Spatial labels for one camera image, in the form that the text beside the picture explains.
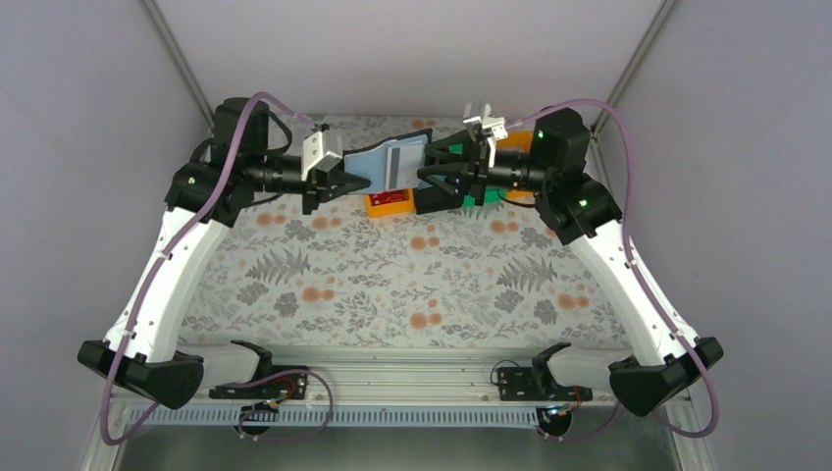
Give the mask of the black leather card holder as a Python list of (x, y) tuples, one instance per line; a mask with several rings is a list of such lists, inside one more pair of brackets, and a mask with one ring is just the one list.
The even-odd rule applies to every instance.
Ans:
[(378, 194), (416, 188), (421, 184), (417, 173), (426, 165), (426, 147), (432, 141), (430, 128), (388, 137), (360, 149), (344, 152), (344, 169), (370, 181), (366, 188), (352, 194)]

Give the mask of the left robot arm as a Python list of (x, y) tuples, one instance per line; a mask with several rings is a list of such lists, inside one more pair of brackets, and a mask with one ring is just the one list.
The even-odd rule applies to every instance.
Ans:
[(309, 214), (321, 203), (362, 190), (339, 139), (314, 125), (299, 155), (268, 145), (280, 103), (266, 93), (220, 104), (213, 131), (174, 175), (162, 227), (124, 312), (100, 340), (87, 340), (78, 362), (121, 387), (170, 409), (203, 389), (235, 384), (258, 397), (273, 384), (270, 355), (244, 341), (187, 351), (178, 345), (187, 305), (209, 259), (257, 193), (298, 194)]

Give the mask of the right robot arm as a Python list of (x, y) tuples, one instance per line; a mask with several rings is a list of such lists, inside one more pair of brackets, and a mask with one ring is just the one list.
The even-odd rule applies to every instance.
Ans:
[(630, 413), (647, 416), (698, 381), (723, 357), (715, 338), (701, 337), (673, 308), (625, 232), (609, 190), (586, 172), (591, 132), (567, 106), (532, 118), (527, 151), (504, 151), (506, 123), (489, 112), (470, 116), (463, 131), (426, 145), (421, 181), (451, 196), (481, 201), (489, 187), (534, 194), (534, 209), (560, 243), (590, 271), (630, 345), (587, 349), (560, 343), (533, 361), (531, 384), (544, 399), (568, 387), (610, 392)]

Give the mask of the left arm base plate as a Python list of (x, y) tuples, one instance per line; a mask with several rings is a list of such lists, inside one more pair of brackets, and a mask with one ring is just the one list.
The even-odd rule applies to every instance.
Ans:
[(274, 378), (255, 387), (216, 387), (208, 392), (212, 399), (234, 399), (250, 401), (305, 398), (308, 374), (305, 366), (278, 366), (276, 372), (290, 371), (290, 374)]

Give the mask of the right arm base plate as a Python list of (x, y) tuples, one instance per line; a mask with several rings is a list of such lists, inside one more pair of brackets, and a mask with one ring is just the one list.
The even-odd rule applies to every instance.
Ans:
[(530, 367), (499, 367), (495, 381), (502, 401), (576, 401), (593, 399), (593, 391), (586, 388), (563, 387), (552, 381), (536, 378)]

